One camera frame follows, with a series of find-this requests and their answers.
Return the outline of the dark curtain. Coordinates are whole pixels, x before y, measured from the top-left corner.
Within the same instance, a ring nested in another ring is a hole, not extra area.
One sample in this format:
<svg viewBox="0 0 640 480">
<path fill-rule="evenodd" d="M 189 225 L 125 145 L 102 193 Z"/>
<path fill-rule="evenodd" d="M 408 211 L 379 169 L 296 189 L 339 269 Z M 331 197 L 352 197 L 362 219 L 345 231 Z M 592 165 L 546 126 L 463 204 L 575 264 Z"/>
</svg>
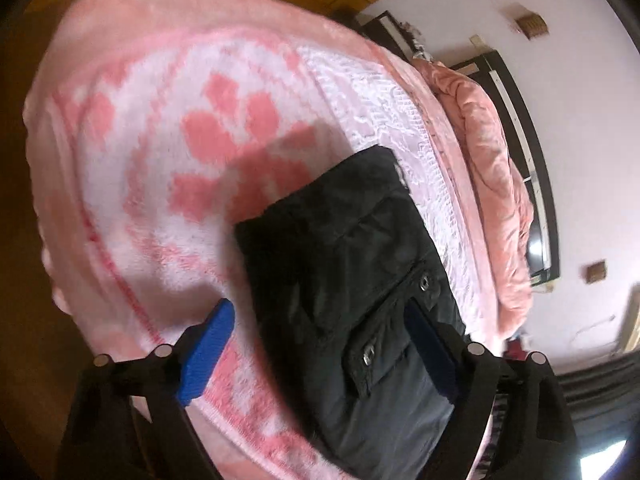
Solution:
<svg viewBox="0 0 640 480">
<path fill-rule="evenodd" d="M 558 376 L 582 456 L 630 438 L 639 425 L 639 351 Z"/>
</svg>

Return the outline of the black pants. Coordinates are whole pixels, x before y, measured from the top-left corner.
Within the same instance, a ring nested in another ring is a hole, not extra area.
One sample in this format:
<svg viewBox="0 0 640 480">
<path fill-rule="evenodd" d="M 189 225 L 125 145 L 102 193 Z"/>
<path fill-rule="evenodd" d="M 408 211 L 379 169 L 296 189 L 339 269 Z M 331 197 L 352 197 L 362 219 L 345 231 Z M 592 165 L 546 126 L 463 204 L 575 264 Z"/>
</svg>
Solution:
<svg viewBox="0 0 640 480">
<path fill-rule="evenodd" d="M 413 479 L 452 406 L 407 330 L 465 330 L 398 162 L 374 146 L 239 223 L 262 341 L 306 438 L 359 479 Z"/>
</svg>

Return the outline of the dark wooden headboard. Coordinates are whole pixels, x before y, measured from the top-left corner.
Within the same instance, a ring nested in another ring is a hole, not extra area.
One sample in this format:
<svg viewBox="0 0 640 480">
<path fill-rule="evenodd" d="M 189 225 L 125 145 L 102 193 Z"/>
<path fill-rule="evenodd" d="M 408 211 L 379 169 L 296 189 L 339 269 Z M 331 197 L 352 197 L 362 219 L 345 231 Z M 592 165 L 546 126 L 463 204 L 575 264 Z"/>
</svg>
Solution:
<svg viewBox="0 0 640 480">
<path fill-rule="evenodd" d="M 534 206 L 526 252 L 530 277 L 535 285 L 551 283 L 560 277 L 558 222 L 544 153 L 521 92 L 496 50 L 484 48 L 451 68 L 473 79 L 494 102 L 510 156 Z"/>
</svg>

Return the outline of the pink patterned bed blanket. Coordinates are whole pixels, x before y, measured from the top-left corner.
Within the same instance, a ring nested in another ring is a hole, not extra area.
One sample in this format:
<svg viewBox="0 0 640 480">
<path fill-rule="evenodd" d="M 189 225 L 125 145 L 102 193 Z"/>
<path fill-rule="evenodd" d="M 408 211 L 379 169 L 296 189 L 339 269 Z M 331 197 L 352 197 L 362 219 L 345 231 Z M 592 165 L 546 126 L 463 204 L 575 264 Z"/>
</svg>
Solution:
<svg viewBox="0 0 640 480">
<path fill-rule="evenodd" d="M 466 329 L 497 299 L 452 115 L 411 65 L 274 0 L 76 0 L 25 101 L 55 304 L 93 352 L 146 356 L 221 298 L 235 326 L 188 408 L 227 479 L 338 479 L 268 372 L 232 229 L 374 144 L 391 148 Z"/>
</svg>

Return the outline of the brown wall switch plate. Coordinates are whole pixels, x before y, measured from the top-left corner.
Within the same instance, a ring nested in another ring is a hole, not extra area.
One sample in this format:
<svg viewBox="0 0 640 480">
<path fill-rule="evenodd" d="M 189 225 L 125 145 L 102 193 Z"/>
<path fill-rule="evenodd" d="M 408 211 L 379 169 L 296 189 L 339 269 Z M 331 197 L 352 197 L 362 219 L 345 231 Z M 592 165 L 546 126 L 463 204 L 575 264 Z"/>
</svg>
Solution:
<svg viewBox="0 0 640 480">
<path fill-rule="evenodd" d="M 515 20 L 518 30 L 528 39 L 547 36 L 549 27 L 541 15 L 533 12 L 521 15 Z"/>
</svg>

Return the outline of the pink crumpled duvet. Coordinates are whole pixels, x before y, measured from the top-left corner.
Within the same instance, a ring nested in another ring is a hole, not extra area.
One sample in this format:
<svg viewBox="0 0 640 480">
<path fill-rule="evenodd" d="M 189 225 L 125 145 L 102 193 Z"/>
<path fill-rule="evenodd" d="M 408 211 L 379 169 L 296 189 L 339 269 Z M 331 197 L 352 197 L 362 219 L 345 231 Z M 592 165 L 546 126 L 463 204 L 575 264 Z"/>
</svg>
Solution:
<svg viewBox="0 0 640 480">
<path fill-rule="evenodd" d="M 508 339 L 533 307 L 526 252 L 534 206 L 485 90 L 442 64 L 413 65 L 444 109 L 468 167 L 497 293 L 498 334 Z"/>
</svg>

